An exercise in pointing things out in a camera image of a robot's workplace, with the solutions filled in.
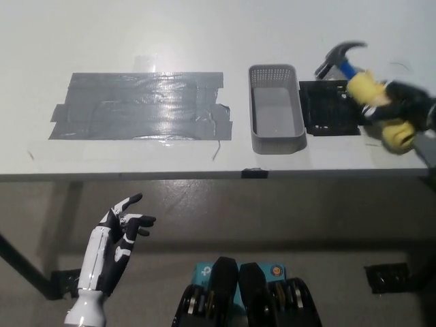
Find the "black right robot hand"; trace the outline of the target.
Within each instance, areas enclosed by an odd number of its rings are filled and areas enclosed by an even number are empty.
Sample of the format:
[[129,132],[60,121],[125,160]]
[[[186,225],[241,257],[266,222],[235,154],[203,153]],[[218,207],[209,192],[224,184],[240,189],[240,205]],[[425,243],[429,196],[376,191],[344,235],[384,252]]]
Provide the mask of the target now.
[[398,80],[385,84],[390,103],[384,106],[365,106],[362,114],[369,121],[402,119],[418,131],[435,131],[435,98],[427,91]]

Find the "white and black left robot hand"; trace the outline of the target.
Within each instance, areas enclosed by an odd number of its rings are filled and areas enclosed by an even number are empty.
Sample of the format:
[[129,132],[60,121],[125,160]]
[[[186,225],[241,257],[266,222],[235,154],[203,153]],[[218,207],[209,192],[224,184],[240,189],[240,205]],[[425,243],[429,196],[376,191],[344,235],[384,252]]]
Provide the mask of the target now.
[[92,230],[80,272],[78,289],[98,291],[109,297],[120,281],[138,236],[148,236],[155,217],[126,213],[142,194],[115,204]]

